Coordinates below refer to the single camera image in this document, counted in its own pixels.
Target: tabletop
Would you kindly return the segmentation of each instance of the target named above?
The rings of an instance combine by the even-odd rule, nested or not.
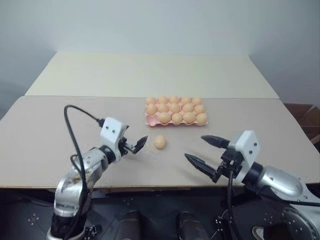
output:
[[[279,98],[246,55],[58,52],[27,96]]]
[[[295,176],[306,183],[320,181],[320,156],[299,124],[279,99],[205,98],[208,123],[150,127],[145,124],[145,100],[140,97],[23,96],[0,121],[0,187],[55,188],[70,169],[75,153],[65,120],[64,106],[77,105],[98,118],[114,117],[130,127],[125,133],[135,143],[148,135],[145,147],[111,164],[96,187],[195,187],[217,184],[196,170],[184,153],[217,167],[223,150],[200,136],[231,139],[254,130],[261,146],[256,161]],[[70,122],[82,152],[98,147],[100,128],[87,116],[70,110]],[[153,140],[164,135],[167,146],[157,150]]]

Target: black cable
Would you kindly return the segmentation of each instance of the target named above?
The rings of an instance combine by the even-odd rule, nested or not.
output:
[[[290,201],[290,200],[284,200],[281,198],[277,198],[277,197],[273,197],[270,196],[268,194],[265,194],[263,192],[258,192],[256,193],[261,197],[276,201],[276,202],[280,202],[280,203],[284,203],[284,204],[293,204],[293,205],[302,205],[302,206],[312,206],[312,207],[320,207],[320,202],[307,202],[307,201]]]
[[[72,143],[73,143],[75,151],[76,151],[76,154],[78,155],[79,163],[80,163],[80,167],[81,167],[80,176],[81,176],[81,179],[82,179],[82,191],[86,191],[88,187],[87,187],[87,182],[86,182],[86,171],[85,171],[85,166],[84,166],[84,160],[82,158],[82,154],[80,152],[79,145],[77,143],[75,134],[74,134],[74,132],[73,132],[73,130],[71,128],[71,125],[70,125],[70,121],[69,121],[69,117],[68,117],[68,108],[77,109],[77,110],[87,114],[88,116],[92,117],[95,120],[96,120],[96,118],[94,116],[92,116],[90,113],[87,113],[86,111],[82,110],[81,108],[79,108],[77,106],[66,105],[64,107],[64,120],[65,120],[66,126],[68,128]]]
[[[81,176],[81,170],[79,169],[79,167],[76,165],[74,158],[77,156],[77,154],[73,154],[70,156],[70,161],[72,163],[72,165],[74,166],[74,168],[77,170],[77,172],[79,173],[79,175]]]
[[[228,207],[228,212],[229,212],[229,222],[232,226],[232,229],[233,229],[233,232],[236,236],[236,238],[238,240],[242,240],[242,237],[239,233],[239,230],[237,228],[237,225],[234,221],[235,217],[234,217],[234,212],[233,212],[233,209],[232,209],[232,184],[233,184],[233,169],[230,168],[229,170],[229,181],[228,181],[228,188],[227,188],[227,207]]]
[[[98,118],[94,117],[93,115],[91,115],[90,113],[88,113],[87,111],[85,111],[85,110],[83,110],[83,109],[81,109],[81,108],[79,108],[77,106],[66,105],[64,107],[64,120],[65,120],[66,126],[68,128],[71,140],[73,142],[73,145],[74,145],[74,148],[75,148],[75,151],[76,151],[76,155],[78,156],[81,169],[79,169],[78,166],[76,165],[76,163],[74,162],[75,155],[72,155],[70,157],[70,161],[73,164],[73,166],[75,167],[75,169],[78,171],[79,175],[81,176],[82,190],[81,190],[81,193],[80,193],[79,209],[78,209],[77,213],[75,214],[75,216],[74,216],[74,218],[73,218],[73,220],[71,222],[70,229],[69,229],[68,233],[64,236],[63,240],[67,240],[70,237],[70,235],[72,234],[72,232],[74,231],[74,229],[75,229],[75,227],[76,227],[76,225],[77,225],[77,223],[79,221],[79,217],[82,214],[84,205],[85,205],[86,200],[87,200],[87,195],[88,195],[88,186],[87,186],[87,182],[86,182],[86,171],[85,171],[85,166],[84,166],[84,160],[83,160],[82,154],[80,152],[76,137],[75,137],[74,132],[73,132],[73,130],[71,128],[71,125],[70,125],[70,121],[69,121],[69,117],[68,117],[68,108],[77,109],[80,112],[88,115],[89,117],[94,119],[96,122],[98,122],[100,127],[102,127],[104,125],[104,122],[105,122],[105,120],[103,118],[102,119],[98,119]]]

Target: black cylinder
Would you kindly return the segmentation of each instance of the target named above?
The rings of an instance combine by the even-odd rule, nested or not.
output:
[[[264,167],[261,164],[253,162],[250,170],[242,180],[242,183],[255,185],[263,169]]]

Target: pink egg carton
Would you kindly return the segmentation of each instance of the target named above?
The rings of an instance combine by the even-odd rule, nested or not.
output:
[[[178,112],[178,113],[180,113],[182,116],[184,115],[184,111],[182,111],[182,107],[183,107],[183,105],[184,104],[182,104],[181,102],[179,102],[179,103],[177,103],[179,106],[180,106],[180,109],[181,109],[181,111],[180,112]],[[158,107],[158,105],[159,105],[159,103],[158,103],[158,99],[156,98],[156,104],[155,104],[155,106],[156,107]],[[154,115],[149,115],[147,112],[146,112],[146,108],[147,108],[147,104],[144,106],[144,110],[145,110],[145,119],[146,119],[146,124],[147,125],[149,125],[149,126],[151,126],[151,127],[153,127],[153,126],[156,126],[156,125],[162,125],[162,126],[166,126],[166,125],[168,125],[168,124],[172,124],[172,125],[175,125],[175,126],[178,126],[178,125],[180,125],[180,124],[185,124],[185,125],[193,125],[193,124],[195,124],[195,125],[198,125],[198,126],[202,126],[202,125],[205,125],[205,124],[207,124],[208,123],[208,121],[206,121],[205,123],[199,123],[197,120],[195,120],[194,122],[192,122],[192,123],[187,123],[185,120],[182,120],[182,122],[180,123],[180,124],[174,124],[174,122],[172,121],[172,120],[170,120],[168,123],[166,123],[166,124],[164,124],[164,123],[162,123],[162,122],[160,122],[159,120],[158,120],[158,115],[160,114],[160,112],[156,112]],[[172,116],[172,114],[174,114],[172,111],[168,111],[168,113]]]

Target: egg carton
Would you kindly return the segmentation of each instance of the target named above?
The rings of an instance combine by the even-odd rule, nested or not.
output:
[[[155,98],[155,99],[156,99],[156,104],[155,104],[155,106],[158,107],[158,106],[159,106],[158,98]],[[167,107],[169,108],[170,104],[171,104],[171,103],[168,102],[168,103],[166,103],[165,105],[167,105]],[[178,113],[183,116],[183,115],[185,114],[185,112],[182,110],[184,104],[181,103],[181,102],[179,102],[179,103],[177,103],[177,104],[180,106],[180,109],[181,109],[181,111],[178,112]],[[160,121],[158,120],[158,115],[160,114],[160,112],[157,111],[155,114],[150,115],[150,114],[148,114],[147,111],[146,111],[147,106],[148,106],[148,104],[145,104],[145,106],[144,106],[144,109],[145,109],[145,120],[146,120],[145,123],[146,123],[147,125],[151,126],[151,127],[156,126],[156,125],[166,126],[166,125],[169,125],[169,124],[170,124],[170,125],[175,125],[175,126],[178,126],[178,125],[181,125],[181,124],[184,124],[184,125],[198,125],[198,126],[202,126],[202,125],[205,125],[205,124],[208,123],[208,121],[206,121],[205,123],[199,123],[197,120],[195,120],[195,121],[193,121],[193,122],[191,122],[191,123],[188,123],[188,122],[186,122],[186,121],[183,120],[183,119],[182,119],[182,121],[181,121],[180,124],[174,124],[174,121],[172,121],[172,119],[171,119],[169,122],[167,122],[167,123],[162,123],[162,122],[160,122]],[[174,112],[172,112],[172,111],[170,111],[170,110],[168,110],[168,113],[170,114],[170,116],[172,116],[172,115],[174,114]]]

